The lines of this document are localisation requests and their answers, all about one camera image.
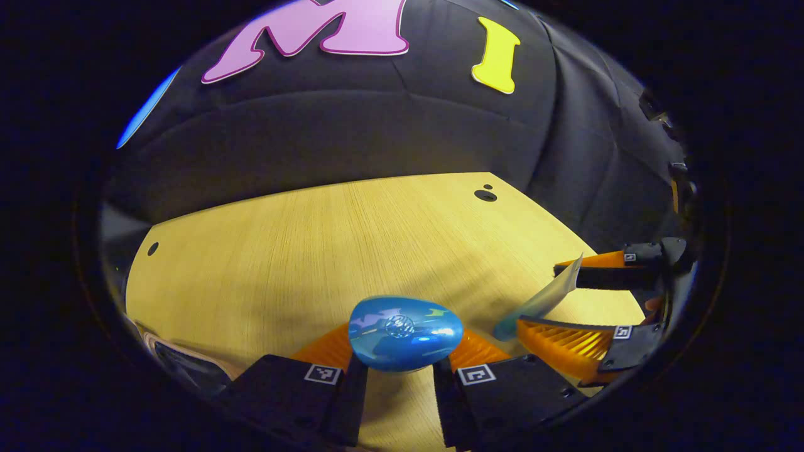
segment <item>blue plastic egg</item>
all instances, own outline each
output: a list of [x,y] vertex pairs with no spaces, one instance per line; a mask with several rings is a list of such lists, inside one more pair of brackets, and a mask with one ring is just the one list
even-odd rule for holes
[[384,372],[409,372],[436,363],[461,342],[463,324],[441,305],[415,298],[367,298],[349,318],[358,359]]

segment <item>black fabric backdrop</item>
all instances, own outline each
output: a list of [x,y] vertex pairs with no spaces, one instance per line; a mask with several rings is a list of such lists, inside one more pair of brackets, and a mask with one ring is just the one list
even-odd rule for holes
[[[511,95],[472,80],[478,16],[522,41]],[[666,165],[681,148],[642,114],[640,83],[576,33],[481,0],[408,0],[404,55],[318,49],[337,26],[292,58],[263,33],[264,59],[214,84],[201,75],[241,27],[191,56],[118,151],[112,202],[155,224],[327,183],[491,171],[598,252],[674,232]]]

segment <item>light wood tabletop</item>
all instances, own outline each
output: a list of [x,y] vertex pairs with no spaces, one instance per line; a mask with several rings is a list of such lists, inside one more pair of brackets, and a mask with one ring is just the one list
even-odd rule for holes
[[[494,202],[474,195],[486,184]],[[595,254],[491,173],[339,183],[153,226],[130,271],[126,309],[159,338],[247,368],[269,353],[292,355],[364,298],[396,294],[446,306],[522,355],[518,342],[491,337],[495,323],[547,285],[555,263],[581,252]],[[548,318],[630,325],[644,315],[627,291],[575,290]],[[445,449],[429,369],[369,372],[360,443]]]

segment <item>black bracket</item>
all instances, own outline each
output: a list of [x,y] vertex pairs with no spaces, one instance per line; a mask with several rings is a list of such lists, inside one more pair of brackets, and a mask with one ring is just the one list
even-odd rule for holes
[[458,452],[509,450],[518,432],[541,428],[587,399],[535,355],[455,373],[444,359],[433,377],[445,445]]
[[614,328],[611,346],[597,371],[621,372],[637,367],[656,348],[662,333],[661,323]]
[[623,249],[626,266],[656,266],[662,264],[662,247],[656,242],[627,244]]
[[265,355],[214,402],[305,450],[325,450],[332,442],[355,446],[367,368],[352,355],[348,371]]

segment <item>orange soft finger pad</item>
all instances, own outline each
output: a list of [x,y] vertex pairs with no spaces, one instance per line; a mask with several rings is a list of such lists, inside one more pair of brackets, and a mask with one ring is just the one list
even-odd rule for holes
[[290,358],[347,370],[351,353],[349,324],[344,323],[297,351]]
[[550,321],[517,321],[517,336],[525,348],[559,372],[582,382],[599,381],[597,368],[609,350],[613,327]]
[[453,372],[459,368],[469,368],[480,364],[509,359],[510,356],[491,342],[469,330],[463,331],[461,342],[449,354]]

